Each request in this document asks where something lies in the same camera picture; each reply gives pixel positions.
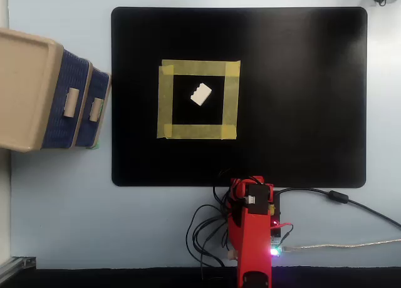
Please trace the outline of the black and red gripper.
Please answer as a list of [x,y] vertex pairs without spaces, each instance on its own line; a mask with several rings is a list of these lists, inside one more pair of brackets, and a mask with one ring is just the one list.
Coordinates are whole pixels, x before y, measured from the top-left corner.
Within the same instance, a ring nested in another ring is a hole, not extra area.
[[274,214],[274,186],[256,177],[231,178],[230,207],[243,206],[249,214]]

